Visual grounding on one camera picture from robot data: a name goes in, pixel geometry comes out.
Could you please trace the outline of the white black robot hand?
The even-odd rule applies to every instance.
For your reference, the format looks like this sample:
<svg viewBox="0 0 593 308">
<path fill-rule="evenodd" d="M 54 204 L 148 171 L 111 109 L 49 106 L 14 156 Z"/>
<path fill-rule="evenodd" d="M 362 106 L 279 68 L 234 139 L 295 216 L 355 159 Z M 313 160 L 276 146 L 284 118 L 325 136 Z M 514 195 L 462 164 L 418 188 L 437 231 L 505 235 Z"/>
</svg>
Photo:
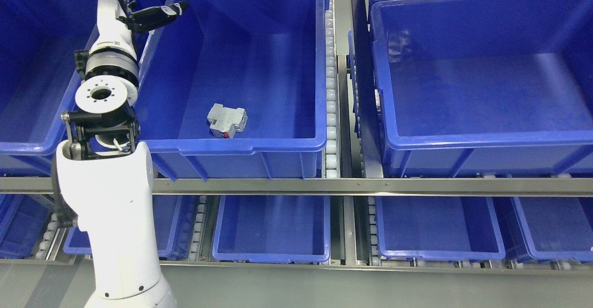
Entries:
<svg viewBox="0 0 593 308">
<path fill-rule="evenodd" d="M 130 0 L 98 0 L 98 38 L 91 52 L 116 49 L 131 56 L 136 54 L 135 33 L 148 33 L 174 22 L 190 6 L 186 0 L 165 5 L 151 6 L 132 11 Z"/>
</svg>

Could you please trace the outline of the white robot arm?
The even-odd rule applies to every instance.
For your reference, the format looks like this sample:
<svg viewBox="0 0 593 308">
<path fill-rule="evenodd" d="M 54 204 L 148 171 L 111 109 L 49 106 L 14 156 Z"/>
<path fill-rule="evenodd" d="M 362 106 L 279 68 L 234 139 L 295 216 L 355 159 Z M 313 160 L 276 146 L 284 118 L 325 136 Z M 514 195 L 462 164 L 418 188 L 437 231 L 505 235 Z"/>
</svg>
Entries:
<svg viewBox="0 0 593 308">
<path fill-rule="evenodd" d="M 77 110 L 62 113 L 68 140 L 57 146 L 57 187 L 88 234 L 95 291 L 87 308 L 175 308 L 154 228 L 150 151 L 136 141 L 134 49 L 98 40 L 76 51 Z"/>
</svg>

